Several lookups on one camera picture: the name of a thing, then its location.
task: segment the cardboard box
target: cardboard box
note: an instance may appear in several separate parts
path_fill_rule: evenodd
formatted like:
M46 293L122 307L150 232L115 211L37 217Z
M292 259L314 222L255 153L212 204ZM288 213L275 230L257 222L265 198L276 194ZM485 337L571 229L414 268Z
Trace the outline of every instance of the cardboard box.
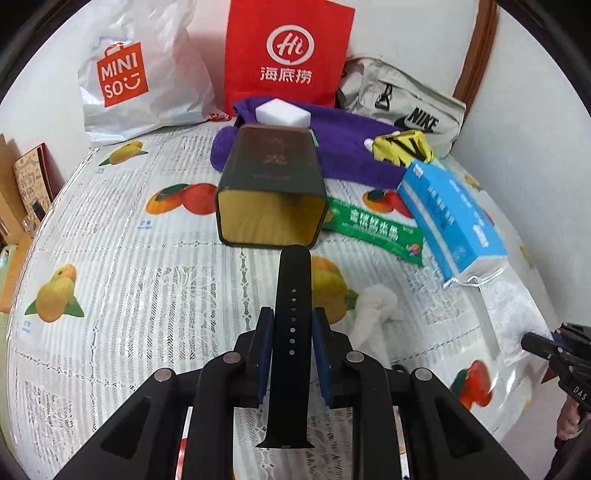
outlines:
M505 264L501 237L452 173L415 160L398 192L423 229L445 280L483 279Z
M14 175L15 160L0 135L0 235L8 244L19 243L25 233L22 220L27 216Z
M324 178L309 129L240 128L216 192L223 243L311 248L326 209Z

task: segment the blue tissue pack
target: blue tissue pack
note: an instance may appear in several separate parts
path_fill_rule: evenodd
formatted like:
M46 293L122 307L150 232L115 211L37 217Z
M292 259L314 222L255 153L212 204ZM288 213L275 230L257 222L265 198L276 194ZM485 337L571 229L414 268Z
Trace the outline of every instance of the blue tissue pack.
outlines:
M415 160L398 193L446 281L482 280L505 264L507 251L491 220L451 172Z

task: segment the white plastic bag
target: white plastic bag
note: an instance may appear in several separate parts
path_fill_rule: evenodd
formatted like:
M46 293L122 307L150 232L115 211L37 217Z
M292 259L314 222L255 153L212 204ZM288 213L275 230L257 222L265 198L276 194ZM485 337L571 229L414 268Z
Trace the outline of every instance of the white plastic bag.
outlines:
M218 110L207 68L186 27L195 0L103 0L78 72L91 147L160 127L203 122Z

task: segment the red paper bag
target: red paper bag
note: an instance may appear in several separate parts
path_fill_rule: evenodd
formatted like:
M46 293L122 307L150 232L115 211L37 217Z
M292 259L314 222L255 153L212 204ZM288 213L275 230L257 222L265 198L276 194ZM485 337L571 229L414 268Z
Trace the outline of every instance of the red paper bag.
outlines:
M225 111L264 95L333 106L354 13L328 0L232 0Z

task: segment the nike bag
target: nike bag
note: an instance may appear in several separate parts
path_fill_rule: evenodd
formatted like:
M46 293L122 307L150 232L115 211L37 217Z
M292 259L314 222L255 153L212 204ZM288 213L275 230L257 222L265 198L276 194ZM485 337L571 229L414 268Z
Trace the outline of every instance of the nike bag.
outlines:
M417 129L438 157L458 138L466 105L436 92L402 70L373 57L353 57L345 64L340 89L343 108L401 130Z
M214 93L186 27L196 0L103 0L78 72L91 147L169 125L203 122Z
M232 0L225 111L238 100L269 95L334 106L354 13L328 0Z

